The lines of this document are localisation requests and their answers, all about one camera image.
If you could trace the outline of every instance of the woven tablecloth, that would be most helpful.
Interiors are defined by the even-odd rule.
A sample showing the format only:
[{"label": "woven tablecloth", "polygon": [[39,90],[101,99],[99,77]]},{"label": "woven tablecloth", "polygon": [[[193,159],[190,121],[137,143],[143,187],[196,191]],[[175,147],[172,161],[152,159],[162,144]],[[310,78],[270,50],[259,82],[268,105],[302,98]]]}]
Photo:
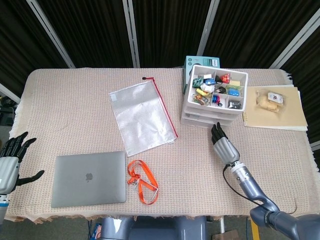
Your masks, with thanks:
[{"label": "woven tablecloth", "polygon": [[[288,84],[278,69],[238,69],[249,86]],[[56,156],[124,151],[108,93],[155,77],[177,131],[165,144],[126,159],[143,160],[159,185],[159,198],[143,205],[133,186],[126,202],[51,208]],[[210,129],[180,124],[182,68],[39,69],[26,82],[11,137],[25,131],[37,141],[21,163],[20,177],[44,175],[9,195],[6,219],[41,222],[53,216],[222,216],[248,215],[255,205],[224,182],[222,161],[213,151]],[[320,212],[320,177],[305,132],[244,127],[239,116],[225,132],[239,150],[263,191],[282,211],[294,215]],[[234,177],[227,178],[241,192]]]}]

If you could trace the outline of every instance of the laptop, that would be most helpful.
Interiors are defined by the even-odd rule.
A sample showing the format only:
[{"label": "laptop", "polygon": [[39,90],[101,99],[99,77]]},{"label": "laptop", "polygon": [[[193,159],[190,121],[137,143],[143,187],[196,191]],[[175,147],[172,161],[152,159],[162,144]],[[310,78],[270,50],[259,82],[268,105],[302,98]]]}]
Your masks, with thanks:
[{"label": "laptop", "polygon": [[126,201],[125,152],[57,156],[52,208]]}]

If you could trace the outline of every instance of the orange lanyard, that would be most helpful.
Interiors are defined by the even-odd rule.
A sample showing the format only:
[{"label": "orange lanyard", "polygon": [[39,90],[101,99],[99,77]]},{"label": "orange lanyard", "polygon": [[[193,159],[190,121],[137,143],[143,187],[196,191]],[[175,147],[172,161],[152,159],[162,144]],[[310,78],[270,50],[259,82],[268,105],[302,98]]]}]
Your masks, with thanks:
[{"label": "orange lanyard", "polygon": [[[144,181],[143,179],[141,179],[140,174],[136,174],[136,172],[135,172],[136,167],[141,167],[143,169],[143,171],[145,172],[145,174],[148,177],[151,184]],[[158,196],[159,196],[159,188],[158,188],[158,183],[157,183],[154,175],[152,174],[152,172],[148,168],[147,164],[141,160],[133,160],[128,165],[128,173],[131,176],[131,178],[127,182],[128,182],[128,184],[137,185],[140,201],[146,205],[154,204],[157,201]],[[153,198],[151,199],[150,202],[146,202],[146,200],[145,200],[144,193],[142,190],[143,186],[147,187],[148,189],[150,189],[151,191],[154,192]]]}]

